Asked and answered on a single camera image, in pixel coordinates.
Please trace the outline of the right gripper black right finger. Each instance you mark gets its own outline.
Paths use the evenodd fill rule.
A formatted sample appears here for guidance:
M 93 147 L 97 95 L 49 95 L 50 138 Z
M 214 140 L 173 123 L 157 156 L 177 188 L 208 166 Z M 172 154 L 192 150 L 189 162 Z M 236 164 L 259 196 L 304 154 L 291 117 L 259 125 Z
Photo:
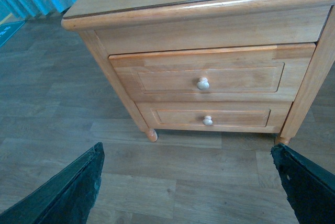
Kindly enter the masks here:
M 334 223 L 334 174 L 282 143 L 271 155 L 298 222 Z

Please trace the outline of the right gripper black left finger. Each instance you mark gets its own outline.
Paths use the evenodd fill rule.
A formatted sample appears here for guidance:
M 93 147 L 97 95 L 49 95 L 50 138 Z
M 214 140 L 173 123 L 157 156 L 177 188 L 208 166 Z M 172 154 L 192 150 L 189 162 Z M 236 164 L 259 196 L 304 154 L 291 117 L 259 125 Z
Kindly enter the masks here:
M 99 142 L 1 213 L 1 223 L 86 223 L 101 186 L 104 157 Z

